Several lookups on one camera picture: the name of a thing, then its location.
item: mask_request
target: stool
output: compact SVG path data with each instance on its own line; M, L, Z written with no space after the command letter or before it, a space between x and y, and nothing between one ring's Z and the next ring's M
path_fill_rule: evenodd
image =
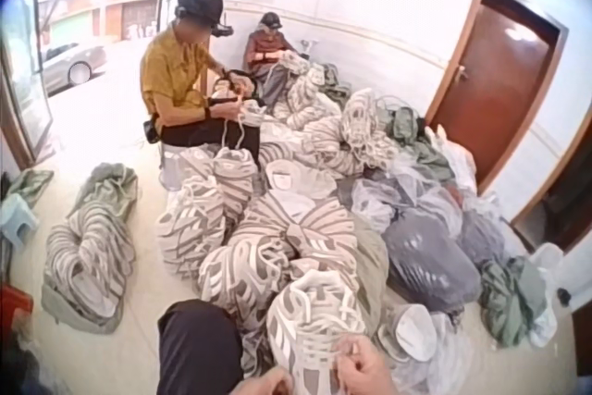
M0 230L4 237L18 249L24 248L19 238L19 228L22 226L27 226L34 231L39 227L39 220L25 200L18 193L12 193L0 207Z

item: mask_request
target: yellow shirt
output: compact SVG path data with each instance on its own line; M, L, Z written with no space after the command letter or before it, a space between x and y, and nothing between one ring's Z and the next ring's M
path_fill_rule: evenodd
M174 106L203 108L205 99L195 83L206 67L215 68L216 62L203 46L179 43L172 25L159 33L140 63L142 99L148 113L156 113L154 93L170 97Z

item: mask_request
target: man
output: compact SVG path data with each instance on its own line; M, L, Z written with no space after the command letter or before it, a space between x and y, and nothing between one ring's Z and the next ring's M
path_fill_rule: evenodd
M243 129L237 124L239 101L210 105L196 89L204 68L228 78L237 93L253 90L248 78L228 73L203 47L210 35L222 35L219 22L223 0L179 0L175 20L148 45L141 62L142 99L160 140L191 147L220 143L229 121L227 142L235 148ZM243 126L242 147L257 160L259 129Z
M177 302L158 321L157 395L290 395L292 377L274 367L242 380L242 343L230 316L201 300ZM345 336L336 347L339 384L350 395L397 395L384 359L364 336Z
M257 30L249 36L244 53L244 69L264 86L261 97L268 106L275 104L288 78L288 71L283 67L274 68L268 78L269 71L284 51L294 51L294 47L279 31L281 27L276 13L265 13Z

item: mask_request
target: hand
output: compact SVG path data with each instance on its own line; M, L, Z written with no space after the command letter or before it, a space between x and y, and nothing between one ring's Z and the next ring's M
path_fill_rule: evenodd
M243 94L247 97L251 97L251 93L254 90L254 85L249 78L236 73L230 73L228 77L234 84L236 94Z
M265 56L267 59L280 59L283 54L282 50L277 50L274 53L266 53Z
M290 395L292 377L282 367L274 367L265 375L242 381L230 395Z
M389 368L369 338L348 335L337 345L339 383L351 395L398 395Z
M241 103L226 102L225 104L216 104L210 106L210 115L213 118L222 118L226 120L238 120L241 111Z

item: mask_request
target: car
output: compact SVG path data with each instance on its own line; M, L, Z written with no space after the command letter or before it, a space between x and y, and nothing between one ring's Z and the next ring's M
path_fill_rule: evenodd
M66 43L43 52L43 82L48 93L87 82L107 61L99 43Z

